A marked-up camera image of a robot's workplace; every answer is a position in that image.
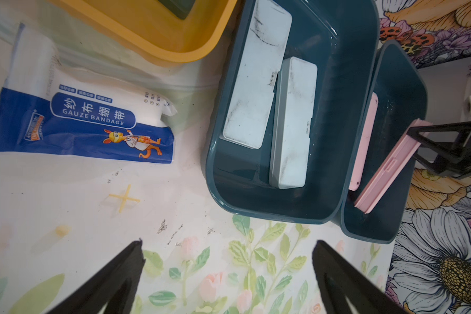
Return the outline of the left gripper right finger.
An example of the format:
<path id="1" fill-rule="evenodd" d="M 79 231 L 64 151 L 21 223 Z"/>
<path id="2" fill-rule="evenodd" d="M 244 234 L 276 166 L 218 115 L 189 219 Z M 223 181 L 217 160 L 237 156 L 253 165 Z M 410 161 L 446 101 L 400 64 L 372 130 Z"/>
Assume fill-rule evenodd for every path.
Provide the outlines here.
<path id="1" fill-rule="evenodd" d="M 327 313 L 404 313 L 375 285 L 352 267 L 327 242 L 319 240 L 312 253 L 313 269 Z"/>

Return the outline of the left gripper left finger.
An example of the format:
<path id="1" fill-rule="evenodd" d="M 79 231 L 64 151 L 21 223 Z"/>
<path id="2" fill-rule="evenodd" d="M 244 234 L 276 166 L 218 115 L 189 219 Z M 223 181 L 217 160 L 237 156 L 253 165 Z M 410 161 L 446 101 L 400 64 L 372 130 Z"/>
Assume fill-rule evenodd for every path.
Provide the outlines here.
<path id="1" fill-rule="evenodd" d="M 130 313 L 145 258 L 141 240 L 130 243 L 50 313 Z"/>

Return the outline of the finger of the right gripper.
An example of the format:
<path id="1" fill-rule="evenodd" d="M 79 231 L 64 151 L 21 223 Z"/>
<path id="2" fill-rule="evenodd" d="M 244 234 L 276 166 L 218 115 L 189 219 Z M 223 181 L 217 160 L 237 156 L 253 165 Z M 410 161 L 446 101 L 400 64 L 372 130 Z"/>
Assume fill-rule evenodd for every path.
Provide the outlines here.
<path id="1" fill-rule="evenodd" d="M 458 162 L 452 162 L 441 155 L 438 155 L 434 162 L 429 162 L 417 153 L 413 155 L 413 158 L 431 173 L 440 177 L 461 180 L 471 176 L 471 154 L 466 155 Z"/>
<path id="2" fill-rule="evenodd" d="M 414 126 L 407 134 L 441 157 L 471 157 L 471 121 Z"/>

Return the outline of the pink pencil case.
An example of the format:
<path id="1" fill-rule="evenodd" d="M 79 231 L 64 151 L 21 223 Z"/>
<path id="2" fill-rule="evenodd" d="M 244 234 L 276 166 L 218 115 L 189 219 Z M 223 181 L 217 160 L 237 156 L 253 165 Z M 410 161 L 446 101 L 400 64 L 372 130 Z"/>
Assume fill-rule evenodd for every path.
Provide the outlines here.
<path id="1" fill-rule="evenodd" d="M 378 171 L 376 171 L 359 197 L 355 200 L 354 206 L 357 209 L 364 214 L 369 214 L 420 147 L 420 142 L 408 135 L 410 128 L 431 125 L 430 122 L 420 119 L 416 119 L 410 124 L 386 159 L 384 159 Z"/>
<path id="2" fill-rule="evenodd" d="M 350 184 L 349 184 L 350 191 L 356 191 L 361 184 L 362 173 L 365 167 L 366 156 L 368 153 L 370 138 L 371 138 L 372 130 L 374 127 L 375 117 L 376 117 L 376 113 L 378 109 L 378 103 L 379 103 L 378 95 L 375 92 L 373 92 L 370 99 L 369 106 L 368 106 L 368 112 L 366 114 L 365 124 L 362 130 L 362 136 L 361 136 L 361 140 L 358 146 L 353 173 L 352 173 Z"/>

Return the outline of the large teal plastic tray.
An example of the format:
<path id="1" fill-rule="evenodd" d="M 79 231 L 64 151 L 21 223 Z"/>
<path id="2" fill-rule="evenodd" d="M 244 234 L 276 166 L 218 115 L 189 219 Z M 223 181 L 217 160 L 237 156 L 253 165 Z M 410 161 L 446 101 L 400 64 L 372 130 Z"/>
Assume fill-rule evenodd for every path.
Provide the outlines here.
<path id="1" fill-rule="evenodd" d="M 427 90 L 417 69 L 396 40 L 387 41 L 377 52 L 370 90 L 378 96 L 379 102 L 360 187 L 348 194 L 337 218 L 346 236 L 388 244 L 395 239 L 402 222 L 415 161 L 406 162 L 370 213 L 364 214 L 355 208 L 355 199 L 410 124 L 425 118 Z"/>

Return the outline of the light blue pencil case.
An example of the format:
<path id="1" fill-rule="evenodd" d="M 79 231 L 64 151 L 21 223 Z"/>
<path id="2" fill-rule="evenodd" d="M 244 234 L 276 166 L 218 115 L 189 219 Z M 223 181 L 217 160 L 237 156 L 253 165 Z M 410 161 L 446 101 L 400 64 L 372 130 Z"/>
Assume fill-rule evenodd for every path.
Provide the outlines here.
<path id="1" fill-rule="evenodd" d="M 222 139 L 261 148 L 292 21 L 275 1 L 255 3 Z"/>
<path id="2" fill-rule="evenodd" d="M 291 57 L 278 74 L 269 183 L 280 190 L 306 183 L 317 66 Z"/>

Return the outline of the dark green pencil case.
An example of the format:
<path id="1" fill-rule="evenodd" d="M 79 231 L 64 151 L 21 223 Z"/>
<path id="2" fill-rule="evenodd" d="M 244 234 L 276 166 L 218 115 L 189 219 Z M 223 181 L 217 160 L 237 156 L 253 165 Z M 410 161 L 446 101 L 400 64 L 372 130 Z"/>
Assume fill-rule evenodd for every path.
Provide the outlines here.
<path id="1" fill-rule="evenodd" d="M 185 20 L 191 12 L 195 0 L 159 0 L 159 2 L 170 10 L 176 17 Z"/>

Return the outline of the silver metal case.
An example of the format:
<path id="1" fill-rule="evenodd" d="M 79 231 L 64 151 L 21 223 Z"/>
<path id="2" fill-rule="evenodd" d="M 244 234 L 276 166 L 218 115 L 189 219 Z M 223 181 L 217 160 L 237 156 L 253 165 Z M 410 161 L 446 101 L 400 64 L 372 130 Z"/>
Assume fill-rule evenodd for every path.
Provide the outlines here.
<path id="1" fill-rule="evenodd" d="M 471 96 L 471 57 L 418 70 L 427 88 L 425 120 L 438 124 L 466 122 L 467 99 Z"/>

